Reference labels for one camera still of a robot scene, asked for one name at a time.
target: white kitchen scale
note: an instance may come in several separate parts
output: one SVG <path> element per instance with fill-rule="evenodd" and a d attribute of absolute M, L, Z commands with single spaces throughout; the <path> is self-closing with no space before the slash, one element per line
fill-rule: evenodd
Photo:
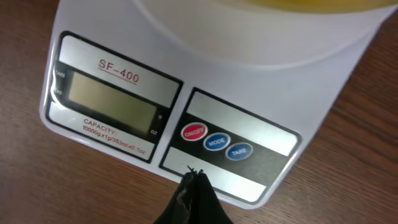
<path fill-rule="evenodd" d="M 175 182 L 263 205 L 303 153 L 386 7 L 316 15 L 211 0 L 61 0 L 44 124 Z"/>

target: lcd screen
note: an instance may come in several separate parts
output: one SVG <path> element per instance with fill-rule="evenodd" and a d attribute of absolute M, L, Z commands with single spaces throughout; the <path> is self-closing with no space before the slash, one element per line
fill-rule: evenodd
<path fill-rule="evenodd" d="M 69 100 L 148 133 L 156 106 L 74 72 Z"/>

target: red button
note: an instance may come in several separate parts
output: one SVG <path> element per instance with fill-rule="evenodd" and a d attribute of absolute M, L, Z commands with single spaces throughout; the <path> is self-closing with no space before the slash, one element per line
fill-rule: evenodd
<path fill-rule="evenodd" d="M 207 126 L 203 123 L 190 123 L 181 130 L 181 137 L 186 141 L 197 141 L 207 134 Z"/>

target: round button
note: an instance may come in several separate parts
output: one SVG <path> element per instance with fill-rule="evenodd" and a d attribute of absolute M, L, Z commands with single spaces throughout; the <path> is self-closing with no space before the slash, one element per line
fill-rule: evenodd
<path fill-rule="evenodd" d="M 206 136 L 208 128 L 203 123 L 190 123 L 181 130 L 181 137 L 186 141 L 197 141 Z"/>
<path fill-rule="evenodd" d="M 253 153 L 253 146 L 248 143 L 236 143 L 225 151 L 225 156 L 232 161 L 247 159 Z"/>
<path fill-rule="evenodd" d="M 214 133 L 206 137 L 203 146 L 209 151 L 225 149 L 231 142 L 231 137 L 225 133 Z"/>

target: wooden table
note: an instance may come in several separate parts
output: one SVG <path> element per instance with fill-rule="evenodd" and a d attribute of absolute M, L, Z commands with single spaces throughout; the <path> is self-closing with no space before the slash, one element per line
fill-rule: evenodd
<path fill-rule="evenodd" d="M 49 131 L 39 98 L 56 0 L 0 1 L 0 223 L 152 223 L 177 184 Z M 397 223 L 398 14 L 271 201 L 235 223 Z"/>

